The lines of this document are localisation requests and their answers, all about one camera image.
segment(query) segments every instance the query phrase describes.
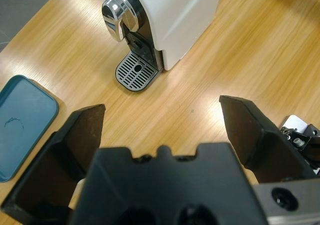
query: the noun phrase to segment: drip tray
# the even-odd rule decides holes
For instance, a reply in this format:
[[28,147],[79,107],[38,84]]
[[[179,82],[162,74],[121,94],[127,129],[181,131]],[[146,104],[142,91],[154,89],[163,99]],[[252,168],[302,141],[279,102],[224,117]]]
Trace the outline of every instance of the drip tray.
[[138,92],[145,89],[158,71],[132,51],[115,70],[116,79],[127,89]]

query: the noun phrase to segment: blue tray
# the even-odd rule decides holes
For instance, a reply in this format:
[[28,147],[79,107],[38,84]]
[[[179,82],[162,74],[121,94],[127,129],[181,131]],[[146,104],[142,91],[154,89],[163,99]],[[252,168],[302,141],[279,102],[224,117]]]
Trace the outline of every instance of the blue tray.
[[10,180],[57,116],[57,101],[22,75],[0,92],[0,183]]

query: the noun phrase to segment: black plastic mount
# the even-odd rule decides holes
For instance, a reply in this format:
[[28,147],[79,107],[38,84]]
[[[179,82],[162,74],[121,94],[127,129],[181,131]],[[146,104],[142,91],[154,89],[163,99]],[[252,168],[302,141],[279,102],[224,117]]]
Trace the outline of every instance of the black plastic mount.
[[125,147],[93,159],[71,225],[268,224],[228,143],[203,143],[195,156],[132,158]]

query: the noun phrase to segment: coffee machine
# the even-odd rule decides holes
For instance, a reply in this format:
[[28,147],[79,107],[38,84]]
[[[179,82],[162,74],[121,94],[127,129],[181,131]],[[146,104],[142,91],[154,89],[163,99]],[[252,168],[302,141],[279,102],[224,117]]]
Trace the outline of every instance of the coffee machine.
[[212,22],[219,0],[102,0],[111,36],[130,52],[116,79],[127,89],[145,89],[184,57]]

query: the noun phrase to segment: wood grain surface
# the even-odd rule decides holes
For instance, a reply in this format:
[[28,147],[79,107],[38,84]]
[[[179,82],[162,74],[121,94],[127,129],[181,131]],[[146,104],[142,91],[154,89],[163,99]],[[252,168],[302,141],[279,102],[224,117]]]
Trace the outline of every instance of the wood grain surface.
[[[129,48],[109,35],[101,1],[50,0],[0,53],[0,88],[22,74],[54,94],[60,111],[0,184],[0,202],[70,113],[94,104],[106,105],[101,147],[127,146],[135,157],[162,144],[191,155],[199,143],[227,141],[220,95],[252,100],[277,126],[296,114],[320,127],[319,35],[320,0],[221,0],[188,54],[133,93],[115,78]],[[0,224],[19,223],[1,213]]]

